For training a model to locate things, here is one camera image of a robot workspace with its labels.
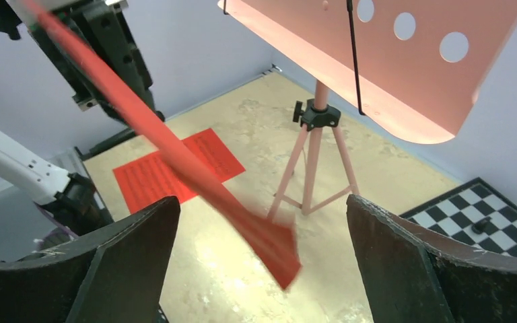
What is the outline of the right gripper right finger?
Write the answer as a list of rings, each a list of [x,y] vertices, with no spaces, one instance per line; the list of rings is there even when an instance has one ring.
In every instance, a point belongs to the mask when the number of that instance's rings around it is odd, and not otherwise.
[[[347,223],[375,322],[517,322],[517,257],[463,244],[356,194]]]

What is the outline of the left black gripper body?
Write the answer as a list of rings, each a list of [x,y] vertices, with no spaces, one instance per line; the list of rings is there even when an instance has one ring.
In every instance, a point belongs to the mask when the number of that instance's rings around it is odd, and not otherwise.
[[[48,12],[56,16],[97,54],[162,120],[150,87],[151,75],[124,17],[124,1],[61,1]],[[71,86],[73,101],[83,109],[100,106],[111,119],[124,123],[112,104],[88,74],[37,23],[29,26],[31,37]]]

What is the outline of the black microphone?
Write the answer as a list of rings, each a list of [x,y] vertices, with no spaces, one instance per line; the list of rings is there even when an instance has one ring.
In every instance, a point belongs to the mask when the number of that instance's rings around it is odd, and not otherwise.
[[[137,134],[134,130],[127,128],[99,142],[97,145],[90,148],[87,153],[83,153],[78,147],[74,147],[74,150],[80,160],[85,161],[134,138],[136,135]]]

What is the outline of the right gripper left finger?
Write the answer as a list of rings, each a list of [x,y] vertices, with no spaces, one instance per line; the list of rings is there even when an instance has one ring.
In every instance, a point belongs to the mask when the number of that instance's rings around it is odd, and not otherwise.
[[[180,203],[168,196],[124,219],[0,262],[0,322],[165,322],[160,295]]]

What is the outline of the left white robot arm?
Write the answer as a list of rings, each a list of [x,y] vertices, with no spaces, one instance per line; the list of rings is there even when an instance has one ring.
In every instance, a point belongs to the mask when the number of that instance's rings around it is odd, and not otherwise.
[[[133,38],[123,9],[126,1],[44,1],[43,6],[74,31],[151,108],[151,75]],[[0,32],[19,40],[18,26],[29,34],[74,90],[80,108],[100,106],[114,120],[112,104],[43,28],[33,24],[19,1],[0,1]],[[72,236],[110,225],[112,217],[95,200],[93,182],[58,167],[0,131],[0,177],[27,193],[36,206]]]

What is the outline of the pink tripod music stand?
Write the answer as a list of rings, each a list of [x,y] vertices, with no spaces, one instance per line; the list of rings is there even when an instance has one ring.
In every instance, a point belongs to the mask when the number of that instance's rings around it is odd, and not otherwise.
[[[273,193],[303,215],[359,192],[335,93],[387,133],[437,145],[461,130],[481,86],[517,26],[517,1],[218,1],[221,14],[261,38],[315,79],[297,103],[300,130]],[[322,133],[330,128],[347,185],[314,203]]]

